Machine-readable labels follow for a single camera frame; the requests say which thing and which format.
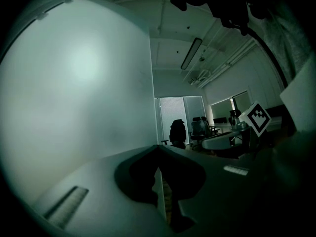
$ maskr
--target ceiling light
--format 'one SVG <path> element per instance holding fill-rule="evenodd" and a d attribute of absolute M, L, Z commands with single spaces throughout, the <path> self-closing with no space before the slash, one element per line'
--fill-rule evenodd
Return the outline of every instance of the ceiling light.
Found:
<path fill-rule="evenodd" d="M 191 62 L 191 60 L 193 59 L 195 53 L 197 52 L 199 46 L 202 44 L 202 40 L 199 38 L 195 38 L 189 52 L 187 53 L 186 58 L 184 59 L 182 65 L 181 65 L 181 69 L 187 69 L 189 63 Z"/>

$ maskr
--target white desk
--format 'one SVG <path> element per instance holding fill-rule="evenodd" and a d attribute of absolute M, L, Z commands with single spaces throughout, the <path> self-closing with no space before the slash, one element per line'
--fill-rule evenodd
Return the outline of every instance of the white desk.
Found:
<path fill-rule="evenodd" d="M 220 128 L 221 133 L 229 132 L 232 129 L 232 126 L 230 123 L 210 124 L 209 127 L 210 128 Z"/>

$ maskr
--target cable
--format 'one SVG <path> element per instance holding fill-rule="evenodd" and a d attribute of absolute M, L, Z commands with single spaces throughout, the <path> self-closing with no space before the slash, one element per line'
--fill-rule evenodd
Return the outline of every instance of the cable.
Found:
<path fill-rule="evenodd" d="M 240 27 L 239 27 L 239 26 L 233 25 L 232 27 L 235 28 L 235 29 L 240 30 Z M 257 40 L 257 41 L 261 44 L 262 48 L 265 50 L 265 52 L 266 52 L 267 55 L 269 56 L 270 60 L 271 60 L 272 63 L 274 64 L 274 66 L 275 66 L 275 68 L 276 68 L 276 70 L 277 70 L 277 72 L 278 72 L 278 74 L 279 74 L 279 76 L 280 76 L 280 78 L 281 78 L 281 80 L 282 80 L 282 83 L 283 83 L 284 88 L 286 88 L 286 87 L 288 86 L 288 84 L 287 84 L 285 75 L 284 75 L 284 73 L 283 73 L 283 71 L 282 71 L 282 68 L 281 68 L 280 64 L 277 62 L 276 57 L 275 57 L 274 54 L 272 53 L 272 51 L 269 49 L 269 47 L 267 46 L 267 44 L 258 36 L 258 34 L 257 34 L 254 30 L 252 30 L 251 28 L 249 28 L 249 27 L 248 27 L 248 34 L 249 34 L 250 36 L 252 36 L 255 40 Z"/>

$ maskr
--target window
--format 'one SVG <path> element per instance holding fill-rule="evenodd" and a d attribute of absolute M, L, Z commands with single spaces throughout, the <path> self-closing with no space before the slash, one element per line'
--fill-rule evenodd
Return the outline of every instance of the window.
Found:
<path fill-rule="evenodd" d="M 186 128 L 187 138 L 185 143 L 189 143 L 189 133 L 187 126 L 186 112 L 184 108 L 183 97 L 163 97 L 160 98 L 160 110 L 163 129 L 163 139 L 169 140 L 170 127 L 174 120 L 182 119 Z"/>
<path fill-rule="evenodd" d="M 232 97 L 232 99 L 234 100 L 235 108 L 240 110 L 241 113 L 247 110 L 251 105 L 247 91 Z"/>
<path fill-rule="evenodd" d="M 250 99 L 248 96 L 248 92 L 245 91 L 241 94 L 233 96 L 232 98 L 225 99 L 221 102 L 211 105 L 213 112 L 213 119 L 222 119 L 226 118 L 228 122 L 228 118 L 230 117 L 231 110 L 240 110 L 243 113 L 250 107 Z"/>
<path fill-rule="evenodd" d="M 155 98 L 158 142 L 169 140 L 170 127 L 174 120 L 182 119 L 186 128 L 186 144 L 190 142 L 191 123 L 195 117 L 205 117 L 201 96 Z"/>

